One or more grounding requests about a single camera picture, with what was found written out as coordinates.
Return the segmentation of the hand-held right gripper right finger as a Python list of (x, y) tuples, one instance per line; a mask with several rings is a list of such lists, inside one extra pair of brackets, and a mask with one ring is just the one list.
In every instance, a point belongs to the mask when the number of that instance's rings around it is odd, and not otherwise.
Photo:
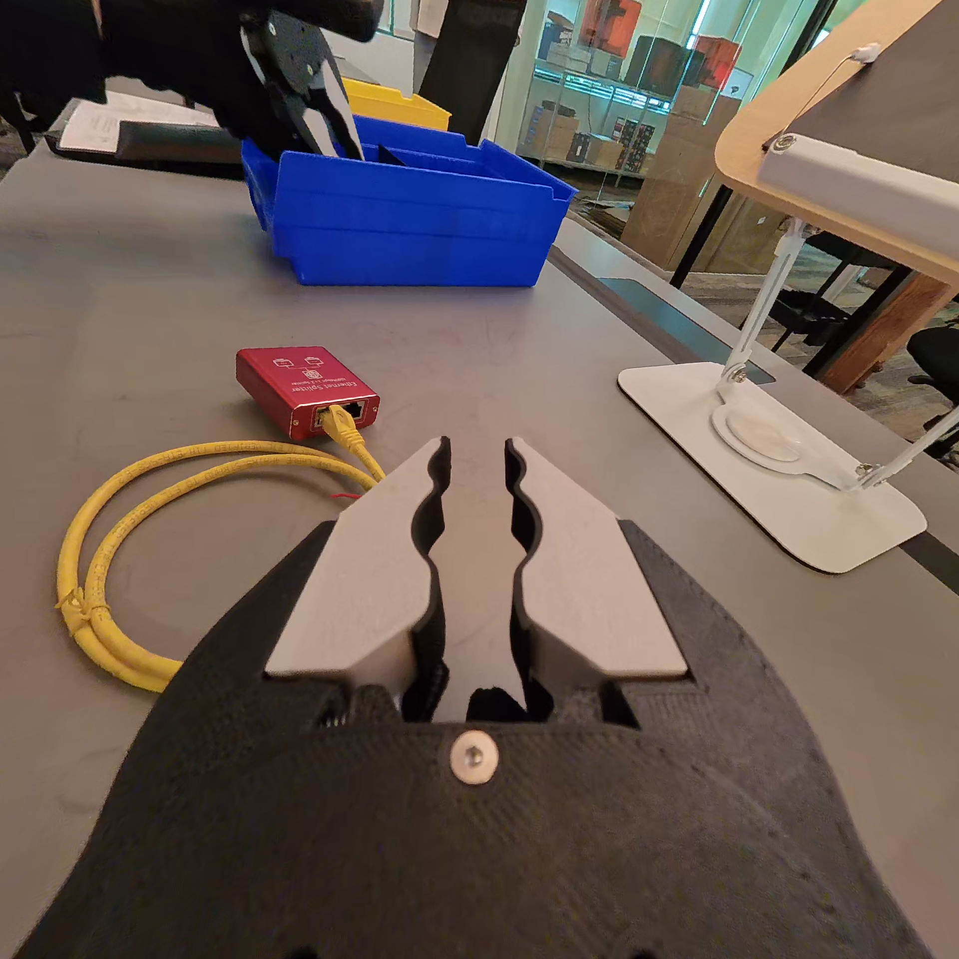
[(636, 531), (521, 438), (504, 446), (510, 531), (523, 555), (512, 581), (510, 648), (532, 720), (580, 690), (624, 716), (620, 687), (689, 677), (641, 569)]

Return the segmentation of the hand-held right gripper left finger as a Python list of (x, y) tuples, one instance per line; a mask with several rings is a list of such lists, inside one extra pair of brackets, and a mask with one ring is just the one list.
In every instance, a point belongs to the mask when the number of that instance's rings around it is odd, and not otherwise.
[(380, 686), (430, 721), (448, 682), (446, 619), (430, 553), (445, 530), (447, 437), (429, 440), (334, 523), (270, 654), (271, 678)]

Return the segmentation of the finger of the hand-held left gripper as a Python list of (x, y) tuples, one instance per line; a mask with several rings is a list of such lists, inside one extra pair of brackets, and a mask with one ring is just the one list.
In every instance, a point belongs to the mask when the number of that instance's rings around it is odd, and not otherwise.
[(347, 158), (331, 135), (329, 127), (318, 110), (318, 88), (308, 89), (304, 97), (302, 113), (305, 142), (312, 153), (325, 157)]
[(361, 138), (354, 115), (334, 60), (322, 62), (318, 73), (318, 110), (323, 115), (334, 142), (345, 157), (364, 161)]

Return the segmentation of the blue plastic bin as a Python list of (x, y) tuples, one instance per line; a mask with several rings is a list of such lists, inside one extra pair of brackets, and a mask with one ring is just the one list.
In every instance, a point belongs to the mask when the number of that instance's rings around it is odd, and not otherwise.
[(250, 199), (276, 246), (292, 246), (279, 237), (295, 230), (455, 234), (463, 228), (445, 226), (451, 215), (489, 205), (495, 143), (366, 117), (356, 124), (364, 161), (297, 151), (273, 160), (243, 144)]
[(263, 216), (303, 286), (533, 287), (576, 191), (488, 142), (396, 163), (285, 152)]

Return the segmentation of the red ethernet splitter box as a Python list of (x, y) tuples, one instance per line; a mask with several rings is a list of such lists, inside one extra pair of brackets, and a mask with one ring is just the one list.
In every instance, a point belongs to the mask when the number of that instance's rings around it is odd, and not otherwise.
[(379, 414), (380, 396), (320, 346), (241, 349), (235, 374), (257, 406), (295, 442), (325, 435), (321, 414), (329, 406), (344, 408), (360, 431)]

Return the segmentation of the person's left hand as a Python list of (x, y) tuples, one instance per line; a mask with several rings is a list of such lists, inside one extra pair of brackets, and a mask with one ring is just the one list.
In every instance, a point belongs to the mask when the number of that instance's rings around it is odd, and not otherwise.
[(241, 31), (247, 19), (278, 10), (301, 20), (297, 2), (102, 1), (102, 57), (108, 76), (134, 78), (208, 108), (239, 140), (277, 159), (302, 146), (280, 121), (250, 63)]

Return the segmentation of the yellow plastic bin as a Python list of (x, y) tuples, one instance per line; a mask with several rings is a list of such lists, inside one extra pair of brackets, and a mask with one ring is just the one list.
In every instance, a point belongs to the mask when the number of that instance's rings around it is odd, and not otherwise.
[(398, 89), (354, 78), (344, 78), (343, 86), (356, 116), (441, 131), (449, 129), (449, 111), (417, 94), (407, 97)]

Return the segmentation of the black upright panel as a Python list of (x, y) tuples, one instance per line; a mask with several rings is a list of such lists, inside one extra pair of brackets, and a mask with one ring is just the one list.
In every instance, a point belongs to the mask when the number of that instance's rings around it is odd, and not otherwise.
[(414, 93), (449, 113), (470, 146), (483, 128), (521, 32), (525, 1), (412, 3)]

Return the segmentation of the black folder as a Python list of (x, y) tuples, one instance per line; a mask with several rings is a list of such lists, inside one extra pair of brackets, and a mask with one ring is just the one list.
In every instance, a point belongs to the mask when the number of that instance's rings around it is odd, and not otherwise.
[(241, 143), (213, 126), (188, 126), (121, 120), (117, 144), (107, 147), (68, 146), (64, 131), (44, 134), (56, 154), (80, 162), (124, 166), (158, 172), (227, 179), (242, 178)]

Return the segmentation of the white paper sheets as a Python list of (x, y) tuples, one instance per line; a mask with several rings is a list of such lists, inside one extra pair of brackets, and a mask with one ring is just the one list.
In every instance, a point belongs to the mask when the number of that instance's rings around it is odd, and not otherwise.
[(212, 114), (195, 108), (109, 91), (106, 103), (78, 103), (66, 122), (58, 146), (61, 150), (114, 153), (122, 122), (219, 126)]

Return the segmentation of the metal storage shelf with boxes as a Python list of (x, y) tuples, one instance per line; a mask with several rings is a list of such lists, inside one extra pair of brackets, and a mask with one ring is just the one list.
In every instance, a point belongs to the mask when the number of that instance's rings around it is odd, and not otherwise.
[(667, 128), (739, 106), (759, 2), (545, 2), (516, 152), (638, 178)]

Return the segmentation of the large cardboard box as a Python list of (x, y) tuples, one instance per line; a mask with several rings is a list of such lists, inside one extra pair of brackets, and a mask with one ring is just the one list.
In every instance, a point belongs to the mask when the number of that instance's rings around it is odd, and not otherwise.
[[(720, 181), (714, 148), (740, 108), (707, 87), (681, 86), (620, 241), (659, 268), (676, 270), (704, 222)], [(765, 273), (784, 233), (786, 216), (741, 194), (733, 195), (692, 272)]]

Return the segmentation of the wooden table leg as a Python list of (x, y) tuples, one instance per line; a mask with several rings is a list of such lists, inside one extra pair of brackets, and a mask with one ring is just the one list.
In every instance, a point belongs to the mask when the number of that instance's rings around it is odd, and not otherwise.
[(804, 367), (804, 372), (844, 395), (878, 368), (957, 294), (945, 283), (905, 267), (895, 268)]

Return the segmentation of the black office chair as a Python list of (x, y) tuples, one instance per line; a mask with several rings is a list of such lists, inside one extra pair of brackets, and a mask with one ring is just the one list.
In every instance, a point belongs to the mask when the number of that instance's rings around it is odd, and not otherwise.
[[(786, 324), (761, 342), (802, 370), (899, 267), (829, 233), (807, 241), (780, 296)], [(957, 407), (957, 296), (919, 329), (863, 384), (842, 395), (901, 438), (917, 439)]]

